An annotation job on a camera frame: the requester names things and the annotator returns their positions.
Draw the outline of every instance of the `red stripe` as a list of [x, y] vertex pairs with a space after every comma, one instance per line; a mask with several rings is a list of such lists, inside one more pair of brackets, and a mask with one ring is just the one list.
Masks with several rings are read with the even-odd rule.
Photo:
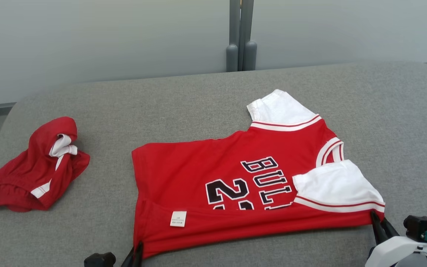
[[322, 156], [321, 165], [324, 165], [324, 157], [327, 157], [330, 154], [329, 149], [331, 149], [331, 147], [334, 147], [337, 143], [340, 143], [340, 142], [342, 142], [342, 141], [339, 140], [339, 141], [337, 141], [337, 142], [335, 142], [329, 146], [329, 148], [325, 151], [324, 155]]
[[310, 123], [313, 120], [315, 120], [317, 117], [319, 117], [319, 115], [317, 115], [316, 117], [312, 118], [311, 120], [308, 120], [305, 123], [300, 123], [300, 124], [296, 124], [296, 125], [278, 125], [278, 124], [273, 124], [273, 123], [264, 123], [264, 122], [258, 122], [258, 121], [253, 121], [252, 123], [258, 123], [258, 124], [262, 124], [262, 125], [270, 125], [270, 126], [279, 126], [279, 127], [296, 127], [296, 126], [300, 126], [300, 125], [304, 125], [306, 123]]
[[342, 157], [342, 150], [343, 148], [342, 148], [342, 144], [339, 146], [339, 156], [340, 156], [340, 160], [341, 161], [343, 161], [344, 160], [344, 158]]
[[376, 205], [381, 206], [383, 208], [385, 207], [385, 205], [383, 205], [381, 203], [377, 203], [375, 201], [368, 201], [368, 202], [363, 202], [363, 203], [359, 203], [359, 204], [351, 204], [351, 205], [327, 205], [327, 204], [318, 203], [318, 202], [315, 202], [315, 201], [312, 201], [312, 200], [309, 200], [307, 198], [303, 198], [303, 197], [300, 197], [300, 196], [296, 196], [296, 197], [300, 198], [300, 199], [304, 199], [305, 201], [309, 201], [311, 203], [317, 204], [319, 206], [332, 207], [332, 208], [354, 207], [354, 206], [360, 206], [360, 205], [364, 205], [364, 204], [376, 204]]

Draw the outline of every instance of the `white trim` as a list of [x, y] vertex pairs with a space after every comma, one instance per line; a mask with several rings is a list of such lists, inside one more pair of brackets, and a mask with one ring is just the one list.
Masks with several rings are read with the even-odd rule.
[[319, 120], [322, 120], [322, 118], [319, 115], [317, 115], [314, 119], [312, 119], [310, 121], [306, 121], [304, 123], [296, 123], [294, 125], [287, 125], [284, 123], [268, 123], [268, 122], [253, 121], [253, 123], [251, 123], [250, 127], [261, 128], [261, 129], [265, 129], [265, 130], [278, 131], [278, 132], [293, 132], [293, 131], [298, 131], [298, 130], [304, 129], [310, 125], [313, 125], [314, 123], [318, 122]]
[[56, 171], [57, 171], [57, 169], [59, 168], [59, 165], [60, 165], [60, 163], [62, 162], [62, 159], [63, 159], [63, 158], [64, 158], [64, 155], [60, 156], [60, 157], [57, 159]]
[[320, 206], [338, 206], [338, 207], [341, 207], [341, 206], [358, 206], [358, 205], [362, 205], [363, 203], [367, 203], [367, 202], [374, 202], [376, 204], [385, 206], [385, 202], [378, 201], [375, 198], [364, 198], [364, 199], [362, 199], [360, 201], [349, 202], [349, 203], [346, 203], [346, 204], [331, 204], [330, 202], [313, 200], [313, 199], [310, 199], [310, 198], [307, 198], [307, 197], [303, 196], [300, 193], [298, 193], [295, 198], [296, 199], [303, 199], [303, 200], [310, 201], [310, 202], [313, 202], [313, 203], [317, 203]]
[[352, 206], [337, 206], [337, 207], [331, 207], [331, 206], [322, 206], [320, 204], [316, 204], [313, 202], [310, 202], [306, 199], [298, 198], [296, 197], [293, 200], [294, 203], [302, 204], [304, 206], [308, 206], [310, 208], [315, 208], [319, 211], [329, 211], [329, 212], [340, 212], [340, 213], [346, 213], [346, 212], [356, 212], [356, 211], [367, 211], [367, 210], [376, 210], [379, 212], [385, 212], [385, 207], [376, 204], [376, 201], [370, 200], [370, 201], [363, 201], [364, 204], [352, 204]]
[[334, 162], [339, 162], [342, 160], [340, 157], [341, 146], [342, 144], [332, 149], [332, 157], [334, 158]]
[[344, 161], [345, 160], [345, 157], [344, 157], [344, 144], [341, 144], [340, 146], [339, 146], [339, 160], [340, 161]]
[[334, 149], [335, 147], [341, 144], [344, 144], [344, 142], [340, 141], [340, 139], [337, 137], [334, 137], [331, 140], [327, 141], [325, 145], [321, 148], [321, 150], [319, 150], [319, 154], [317, 154], [317, 158], [315, 160], [315, 167], [320, 167], [324, 165], [327, 160], [327, 156], [331, 152], [330, 150]]
[[50, 180], [49, 182], [47, 182], [46, 184], [43, 184], [37, 188], [35, 188], [34, 190], [31, 191], [31, 194], [33, 196], [35, 196], [36, 198], [40, 198], [41, 196], [43, 196], [45, 193], [50, 191], [50, 182], [52, 180]]

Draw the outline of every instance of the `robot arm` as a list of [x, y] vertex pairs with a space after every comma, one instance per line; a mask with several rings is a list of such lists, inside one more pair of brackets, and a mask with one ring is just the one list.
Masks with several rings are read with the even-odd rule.
[[408, 216], [406, 237], [398, 235], [386, 218], [380, 223], [371, 212], [376, 247], [370, 250], [365, 267], [427, 267], [427, 217]]

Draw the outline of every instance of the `white side stripe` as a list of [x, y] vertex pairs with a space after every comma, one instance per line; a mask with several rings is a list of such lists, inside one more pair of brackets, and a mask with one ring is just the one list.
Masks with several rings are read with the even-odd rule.
[[331, 152], [331, 149], [339, 147], [339, 145], [343, 143], [344, 142], [340, 141], [340, 139], [337, 137], [334, 137], [331, 140], [327, 141], [327, 143], [321, 148], [321, 150], [319, 151], [319, 154], [317, 155], [317, 159], [315, 161], [315, 167], [320, 167], [324, 165], [327, 159], [327, 156]]
[[31, 194], [33, 196], [35, 196], [36, 198], [40, 198], [41, 196], [43, 196], [45, 193], [49, 192], [50, 190], [50, 181], [46, 184], [43, 184], [37, 188], [35, 188], [34, 190], [31, 191]]
[[259, 122], [253, 121], [251, 124], [251, 127], [261, 128], [265, 130], [272, 130], [272, 131], [280, 131], [280, 132], [293, 132], [298, 131], [301, 129], [304, 129], [310, 125], [313, 125], [314, 123], [318, 122], [322, 118], [320, 116], [315, 117], [314, 120], [311, 120], [310, 122], [303, 123], [301, 125], [290, 125], [290, 126], [281, 126], [281, 125], [264, 125]]
[[68, 135], [60, 133], [58, 136], [60, 138], [57, 139], [57, 141], [54, 143], [54, 145], [49, 151], [49, 156], [58, 157], [56, 171], [59, 168], [59, 165], [62, 162], [62, 158], [65, 154], [69, 153], [72, 155], [76, 155], [78, 152], [77, 147], [70, 144], [72, 142], [72, 139]]
[[367, 210], [376, 210], [379, 212], [385, 212], [385, 207], [380, 206], [376, 203], [363, 203], [363, 204], [357, 204], [354, 206], [337, 206], [337, 207], [331, 207], [331, 206], [322, 206], [310, 201], [307, 201], [302, 198], [295, 198], [293, 200], [294, 203], [299, 203], [304, 206], [308, 206], [310, 208], [315, 208], [319, 211], [329, 211], [329, 212], [340, 212], [340, 213], [346, 213], [346, 212], [356, 212], [356, 211], [367, 211]]

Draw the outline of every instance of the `red shorts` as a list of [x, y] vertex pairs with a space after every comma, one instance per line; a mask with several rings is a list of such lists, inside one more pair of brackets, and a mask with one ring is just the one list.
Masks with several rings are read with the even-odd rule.
[[39, 127], [29, 147], [0, 169], [0, 206], [12, 211], [46, 211], [90, 162], [90, 156], [71, 145], [77, 126], [60, 117]]

